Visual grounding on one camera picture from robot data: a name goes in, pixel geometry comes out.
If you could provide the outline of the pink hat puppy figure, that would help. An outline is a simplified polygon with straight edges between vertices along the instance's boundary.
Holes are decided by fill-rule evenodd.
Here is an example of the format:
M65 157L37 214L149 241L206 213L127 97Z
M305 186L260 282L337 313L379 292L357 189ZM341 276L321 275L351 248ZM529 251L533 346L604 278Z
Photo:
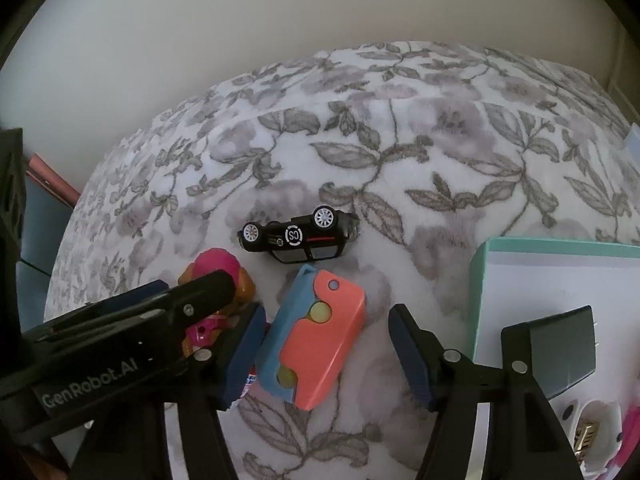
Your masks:
M186 330L182 342L185 356L192 356L196 350L211 347L218 336L231 327L232 316L238 315L255 296L255 284L239 259L224 248L209 248L201 252L178 277L178 285L190 283L197 278L215 271L224 271L233 281L234 295L221 290L213 291L214 310L201 321Z

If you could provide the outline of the coral blue toy knife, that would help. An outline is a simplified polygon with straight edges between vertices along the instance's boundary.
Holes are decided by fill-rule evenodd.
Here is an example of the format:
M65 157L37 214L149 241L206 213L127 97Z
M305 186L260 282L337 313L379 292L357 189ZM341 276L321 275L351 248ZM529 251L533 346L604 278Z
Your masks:
M311 411L330 393L366 320L366 293L302 266L256 356L259 385Z

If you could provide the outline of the black power adapter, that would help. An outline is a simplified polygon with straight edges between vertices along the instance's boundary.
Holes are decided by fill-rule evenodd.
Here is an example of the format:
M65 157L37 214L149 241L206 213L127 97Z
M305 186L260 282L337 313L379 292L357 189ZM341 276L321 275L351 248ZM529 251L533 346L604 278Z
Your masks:
M582 382L597 367L590 306L508 326L500 339L503 367L533 377L548 400Z

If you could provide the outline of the black toy car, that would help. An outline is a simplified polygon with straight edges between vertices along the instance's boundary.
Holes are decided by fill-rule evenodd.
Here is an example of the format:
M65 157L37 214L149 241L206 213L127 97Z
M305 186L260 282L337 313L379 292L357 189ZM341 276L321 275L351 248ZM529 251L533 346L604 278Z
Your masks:
M264 252L280 263L307 263L338 258L359 235L356 214L321 205L311 214L264 226L247 222L236 233L247 252Z

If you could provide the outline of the silver black patterned hair clip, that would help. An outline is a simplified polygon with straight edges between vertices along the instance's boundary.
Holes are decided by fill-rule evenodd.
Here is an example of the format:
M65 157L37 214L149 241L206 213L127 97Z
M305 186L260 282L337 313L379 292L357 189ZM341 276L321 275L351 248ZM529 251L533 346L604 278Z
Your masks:
M594 420L579 419L574 434L574 454L578 463L586 458L598 435L600 424Z

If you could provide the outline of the white hair claw clip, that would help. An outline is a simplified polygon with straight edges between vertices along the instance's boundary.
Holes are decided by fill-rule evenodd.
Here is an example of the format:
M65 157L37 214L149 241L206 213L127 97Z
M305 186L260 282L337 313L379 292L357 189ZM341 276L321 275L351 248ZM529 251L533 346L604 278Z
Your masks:
M623 440L622 410L617 402L570 401L559 419L585 479L597 479L608 471Z

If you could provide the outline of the magenta lighter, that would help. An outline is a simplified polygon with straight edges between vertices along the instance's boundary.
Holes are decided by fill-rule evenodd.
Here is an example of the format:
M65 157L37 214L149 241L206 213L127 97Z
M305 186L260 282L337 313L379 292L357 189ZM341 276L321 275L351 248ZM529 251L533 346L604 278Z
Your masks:
M640 406L633 406L627 412L623 421L623 440L620 452L618 452L615 463L623 467L626 461L634 452L640 438Z

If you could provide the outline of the red glue bottle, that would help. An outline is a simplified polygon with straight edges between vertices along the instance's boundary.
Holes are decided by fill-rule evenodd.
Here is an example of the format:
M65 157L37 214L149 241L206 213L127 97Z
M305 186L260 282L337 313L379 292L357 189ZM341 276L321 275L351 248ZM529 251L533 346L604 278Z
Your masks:
M257 380L257 368L255 365L253 365L246 376L245 384L244 384L241 396L245 396L250 391L250 388L252 388L252 385L254 385L256 380Z

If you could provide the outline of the teal shallow cardboard tray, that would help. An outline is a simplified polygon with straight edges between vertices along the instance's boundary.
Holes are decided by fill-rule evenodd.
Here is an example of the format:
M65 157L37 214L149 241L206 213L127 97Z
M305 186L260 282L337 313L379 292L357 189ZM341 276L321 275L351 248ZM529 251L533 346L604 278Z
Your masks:
M473 418L487 479L594 479L623 444L639 370L639 251L493 237L469 272L465 352L503 374Z

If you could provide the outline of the floral grey white blanket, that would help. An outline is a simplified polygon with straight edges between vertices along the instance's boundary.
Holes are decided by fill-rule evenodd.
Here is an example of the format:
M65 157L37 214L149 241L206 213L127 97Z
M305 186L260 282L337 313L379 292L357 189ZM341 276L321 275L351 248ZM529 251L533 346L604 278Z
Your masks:
M378 42L216 84L123 138L70 217L44 314L153 280L212 247L235 254L269 313L296 275L240 229L328 205L358 238L326 262L362 287L367 322L314 411L253 388L221 415L243 479L411 479L433 427L387 331L401 302L451 347L469 333L469 265L497 236L637 244L639 167L590 75L531 56Z

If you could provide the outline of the white power strip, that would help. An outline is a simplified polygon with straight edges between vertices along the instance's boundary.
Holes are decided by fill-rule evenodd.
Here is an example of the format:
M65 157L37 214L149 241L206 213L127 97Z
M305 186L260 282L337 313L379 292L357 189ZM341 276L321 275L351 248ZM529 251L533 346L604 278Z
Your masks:
M640 162L640 126L635 122L631 125L625 138L624 147L636 162Z

